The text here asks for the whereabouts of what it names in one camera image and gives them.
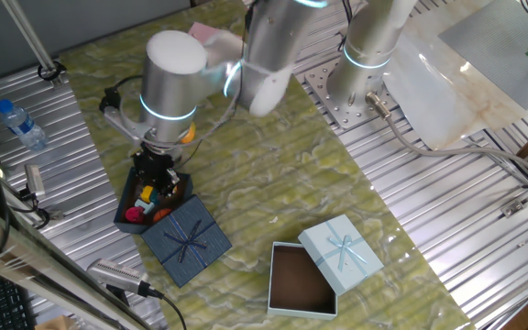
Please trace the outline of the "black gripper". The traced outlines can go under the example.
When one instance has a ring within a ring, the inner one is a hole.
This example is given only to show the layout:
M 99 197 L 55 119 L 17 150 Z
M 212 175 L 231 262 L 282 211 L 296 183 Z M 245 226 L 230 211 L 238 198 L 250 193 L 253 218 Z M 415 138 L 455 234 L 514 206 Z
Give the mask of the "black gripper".
M 164 183 L 164 195 L 174 195 L 180 178 L 173 169 L 174 162 L 170 155 L 158 155 L 147 149 L 140 149 L 131 156 L 137 176 L 144 185 L 151 186 L 154 190 L 162 190 Z

